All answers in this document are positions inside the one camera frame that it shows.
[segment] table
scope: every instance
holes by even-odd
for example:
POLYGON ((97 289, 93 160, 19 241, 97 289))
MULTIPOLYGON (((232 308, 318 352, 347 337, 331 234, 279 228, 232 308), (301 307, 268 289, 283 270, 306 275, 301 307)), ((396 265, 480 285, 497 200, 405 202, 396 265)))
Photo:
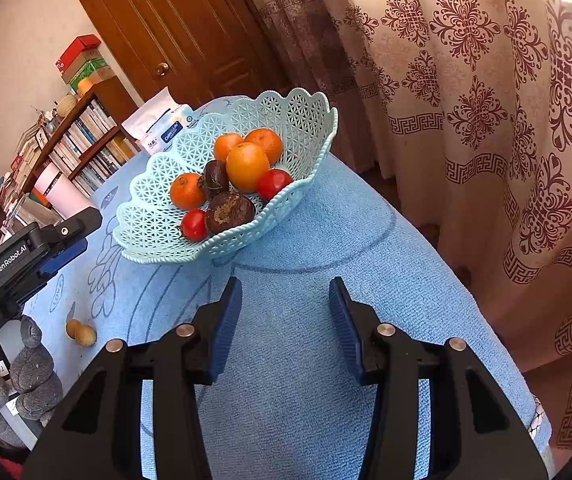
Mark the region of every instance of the table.
MULTIPOLYGON (((221 111, 220 98, 197 112, 221 111)), ((343 277, 356 301, 412 337, 442 344, 464 338, 486 365, 525 426, 537 420, 543 452, 545 415, 473 297, 437 252, 359 176, 333 156, 297 209, 273 231, 235 254, 185 265, 142 266, 112 240, 117 205, 144 171, 135 156, 94 194, 104 222, 88 250, 25 307, 44 332, 64 390, 109 339, 155 340, 217 299, 230 276, 243 301, 228 362, 218 382, 196 389, 215 479, 355 479, 362 463, 375 387, 348 374, 328 310, 328 283, 343 277), (95 326, 94 348, 64 333, 66 317, 95 326)), ((428 472, 429 391, 420 382, 416 478, 428 472)), ((151 384, 144 384, 143 473, 154 478, 151 384)))

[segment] wooden shelf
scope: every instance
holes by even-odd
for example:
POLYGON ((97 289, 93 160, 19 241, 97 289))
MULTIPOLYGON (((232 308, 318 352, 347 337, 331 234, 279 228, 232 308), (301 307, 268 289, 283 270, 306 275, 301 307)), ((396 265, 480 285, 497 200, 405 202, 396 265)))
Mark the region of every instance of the wooden shelf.
POLYGON ((95 144, 82 153, 79 165, 69 175, 68 179, 74 179, 85 167, 88 161, 119 132, 123 133, 124 136, 135 146, 135 139, 122 129, 121 125, 122 121, 125 121, 137 109, 137 105, 132 100, 124 86, 122 86, 122 83, 117 76, 95 83, 91 86, 90 90, 82 96, 75 107, 70 111, 66 118, 61 121, 60 125, 53 132, 51 138, 48 140, 48 143, 44 146, 42 153, 35 162, 31 174, 22 186, 20 194, 31 192, 32 188, 35 186, 35 182, 37 182, 41 166, 48 161, 48 157, 55 148, 55 145, 60 142, 71 124, 79 119, 82 112, 86 110, 86 107, 93 99, 97 99, 102 106, 106 108, 106 111, 115 120, 117 126, 111 128, 108 133, 104 134, 95 142, 95 144))
POLYGON ((73 180, 81 171, 86 167, 86 164, 99 152, 102 148, 108 144, 112 138, 120 133, 124 133, 121 126, 114 126, 108 132, 106 132, 99 140, 96 140, 90 148, 88 148, 79 157, 79 164, 68 176, 69 180, 73 180))

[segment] curtain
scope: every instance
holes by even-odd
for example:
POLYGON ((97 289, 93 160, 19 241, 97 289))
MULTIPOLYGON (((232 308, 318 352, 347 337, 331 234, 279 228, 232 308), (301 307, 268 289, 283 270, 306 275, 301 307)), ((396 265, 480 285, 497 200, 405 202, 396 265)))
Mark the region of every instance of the curtain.
POLYGON ((524 372, 572 453, 572 0, 254 0, 333 152, 402 213, 524 372))

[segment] brass doorknob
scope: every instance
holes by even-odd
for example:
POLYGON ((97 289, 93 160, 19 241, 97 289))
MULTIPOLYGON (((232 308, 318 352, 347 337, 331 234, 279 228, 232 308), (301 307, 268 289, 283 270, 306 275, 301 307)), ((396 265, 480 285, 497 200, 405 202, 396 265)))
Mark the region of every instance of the brass doorknob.
POLYGON ((168 72, 168 69, 170 67, 168 66, 168 63, 160 63, 157 65, 157 68, 155 69, 155 73, 157 75, 165 75, 166 72, 168 72))

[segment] door panel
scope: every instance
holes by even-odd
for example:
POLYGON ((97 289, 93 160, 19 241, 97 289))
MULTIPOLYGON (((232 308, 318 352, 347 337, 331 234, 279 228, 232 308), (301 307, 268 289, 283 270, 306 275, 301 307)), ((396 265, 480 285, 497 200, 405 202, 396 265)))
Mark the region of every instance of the door panel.
POLYGON ((165 86, 197 107, 289 82, 250 0, 80 0, 142 98, 165 86), (160 63, 169 69, 156 73, 160 63))

